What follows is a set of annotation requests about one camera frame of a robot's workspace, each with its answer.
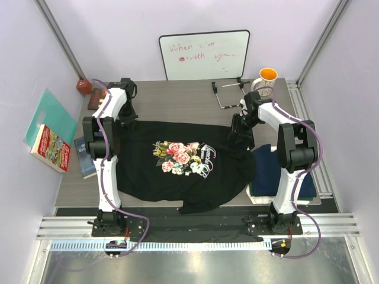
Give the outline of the orange brown cover book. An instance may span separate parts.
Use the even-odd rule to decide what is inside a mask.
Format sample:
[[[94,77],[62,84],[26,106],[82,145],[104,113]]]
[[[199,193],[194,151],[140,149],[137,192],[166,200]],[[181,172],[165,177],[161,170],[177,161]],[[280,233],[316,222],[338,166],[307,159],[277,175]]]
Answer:
[[[106,90],[100,88],[93,88],[87,109],[96,111],[100,105],[103,103],[107,95]]]

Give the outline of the black t shirt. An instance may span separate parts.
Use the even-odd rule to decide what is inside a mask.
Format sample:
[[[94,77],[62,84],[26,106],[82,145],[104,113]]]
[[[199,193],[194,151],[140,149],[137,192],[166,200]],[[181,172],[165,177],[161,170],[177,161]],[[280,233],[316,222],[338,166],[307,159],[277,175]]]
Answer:
[[[220,125],[135,121],[116,133],[118,190],[142,201],[182,201],[181,214],[228,203],[255,175],[252,131],[231,139]]]

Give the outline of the blue cover book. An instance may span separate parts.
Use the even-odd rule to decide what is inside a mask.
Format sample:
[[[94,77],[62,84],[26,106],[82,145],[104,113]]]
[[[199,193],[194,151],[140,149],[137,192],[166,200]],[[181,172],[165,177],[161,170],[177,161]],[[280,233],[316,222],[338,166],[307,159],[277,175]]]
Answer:
[[[97,173],[94,162],[91,159],[91,156],[86,152],[84,137],[75,139],[74,143],[83,178],[87,179],[96,175]]]

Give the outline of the white mug orange inside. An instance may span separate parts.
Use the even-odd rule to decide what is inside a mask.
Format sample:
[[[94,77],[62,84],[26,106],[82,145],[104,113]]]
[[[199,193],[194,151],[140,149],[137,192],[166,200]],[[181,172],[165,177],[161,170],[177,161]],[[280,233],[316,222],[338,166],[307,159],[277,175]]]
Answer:
[[[275,69],[265,67],[259,71],[259,77],[250,86],[250,91],[258,91],[261,97],[269,96],[274,87],[278,73]]]

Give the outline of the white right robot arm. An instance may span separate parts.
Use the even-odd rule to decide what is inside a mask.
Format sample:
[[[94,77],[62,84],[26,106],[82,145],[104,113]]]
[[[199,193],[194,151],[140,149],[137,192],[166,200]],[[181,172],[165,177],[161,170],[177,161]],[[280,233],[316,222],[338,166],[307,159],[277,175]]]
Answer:
[[[258,91],[247,93],[240,101],[240,114],[234,114],[229,144],[252,137],[257,124],[266,123],[277,131],[277,160],[281,176],[277,194],[268,216],[261,222],[272,234],[285,234],[296,225],[300,210],[297,199],[304,175],[318,166],[322,156],[320,138],[314,122],[300,120],[284,111],[272,99],[261,99]]]

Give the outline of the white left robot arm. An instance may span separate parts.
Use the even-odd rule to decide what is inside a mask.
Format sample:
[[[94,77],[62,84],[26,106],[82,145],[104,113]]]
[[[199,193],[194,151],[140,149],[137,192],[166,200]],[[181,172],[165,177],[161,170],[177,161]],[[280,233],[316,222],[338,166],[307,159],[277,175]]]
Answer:
[[[82,120],[85,148],[95,165],[99,189],[97,216],[89,224],[93,237],[118,237],[126,231],[127,225],[117,189],[120,142],[116,126],[138,118],[131,104],[137,86],[130,78],[107,84],[96,79],[94,82],[101,87],[105,98],[92,116]]]

